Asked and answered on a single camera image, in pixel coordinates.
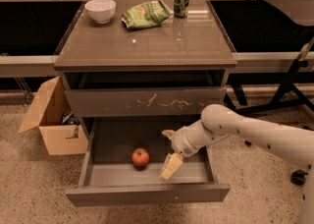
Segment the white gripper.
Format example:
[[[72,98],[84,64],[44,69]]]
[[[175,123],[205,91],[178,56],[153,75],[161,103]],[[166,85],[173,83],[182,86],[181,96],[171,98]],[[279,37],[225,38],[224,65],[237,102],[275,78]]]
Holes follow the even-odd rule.
[[[172,141],[174,151],[167,154],[160,173],[160,178],[167,181],[183,165],[183,157],[194,155],[205,145],[204,128],[201,123],[194,123],[177,131],[164,130],[162,135]]]

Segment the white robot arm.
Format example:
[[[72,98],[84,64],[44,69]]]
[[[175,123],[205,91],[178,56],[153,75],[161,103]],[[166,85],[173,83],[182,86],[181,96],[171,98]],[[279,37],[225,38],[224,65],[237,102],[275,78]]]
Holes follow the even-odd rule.
[[[297,224],[314,223],[314,132],[257,120],[236,114],[231,109],[212,104],[201,118],[177,131],[165,130],[174,151],[166,156],[160,177],[170,179],[186,157],[204,146],[215,144],[231,135],[249,140],[308,174]]]

